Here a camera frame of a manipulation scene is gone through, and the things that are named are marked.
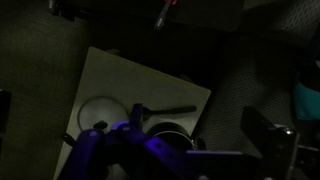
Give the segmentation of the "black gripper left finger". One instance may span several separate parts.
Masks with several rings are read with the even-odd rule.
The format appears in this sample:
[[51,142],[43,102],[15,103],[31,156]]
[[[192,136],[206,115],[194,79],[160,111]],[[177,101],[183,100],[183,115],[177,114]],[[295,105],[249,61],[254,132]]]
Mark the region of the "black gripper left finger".
[[101,130],[85,130],[76,143],[59,174],[59,180],[106,180],[109,172],[103,162]]

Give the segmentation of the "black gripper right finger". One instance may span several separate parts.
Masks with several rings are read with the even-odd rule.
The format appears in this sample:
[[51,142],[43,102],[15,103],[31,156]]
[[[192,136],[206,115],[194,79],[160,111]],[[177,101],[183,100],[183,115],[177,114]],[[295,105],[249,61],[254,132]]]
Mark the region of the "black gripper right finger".
[[257,180],[259,160],[241,152],[180,153],[158,137],[124,125],[121,138],[137,152],[138,180]]

